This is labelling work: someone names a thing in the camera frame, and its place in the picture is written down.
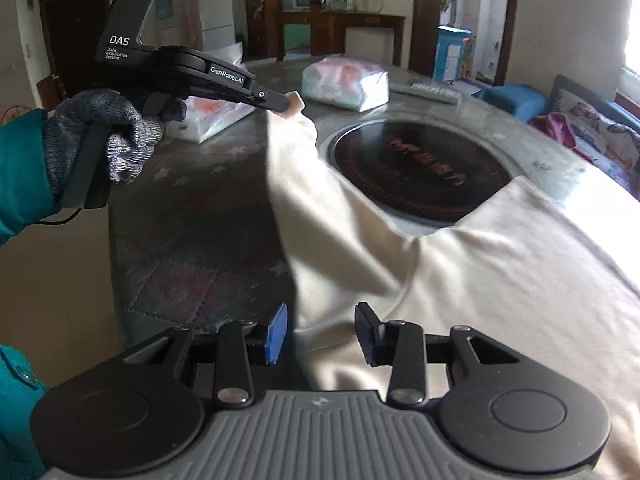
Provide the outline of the teal sleeve forearm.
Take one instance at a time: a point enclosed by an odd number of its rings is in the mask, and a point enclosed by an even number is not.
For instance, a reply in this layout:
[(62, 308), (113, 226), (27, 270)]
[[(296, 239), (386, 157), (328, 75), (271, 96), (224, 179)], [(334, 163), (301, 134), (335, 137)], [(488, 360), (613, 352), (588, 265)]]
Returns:
[(42, 143), (47, 113), (38, 108), (1, 127), (1, 245), (26, 226), (60, 211), (49, 182)]

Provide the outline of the gloved left hand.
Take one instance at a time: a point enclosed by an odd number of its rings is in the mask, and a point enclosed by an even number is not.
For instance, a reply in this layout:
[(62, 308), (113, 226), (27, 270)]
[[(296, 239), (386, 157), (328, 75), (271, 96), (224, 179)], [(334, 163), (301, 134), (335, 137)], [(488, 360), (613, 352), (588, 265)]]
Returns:
[(160, 114), (143, 116), (126, 98), (111, 89), (88, 90), (60, 104), (43, 124), (44, 161), (53, 196), (68, 185), (80, 141), (93, 124), (118, 127), (106, 142), (108, 176), (115, 183), (133, 181), (160, 143), (168, 122), (186, 118), (186, 103), (171, 98)]

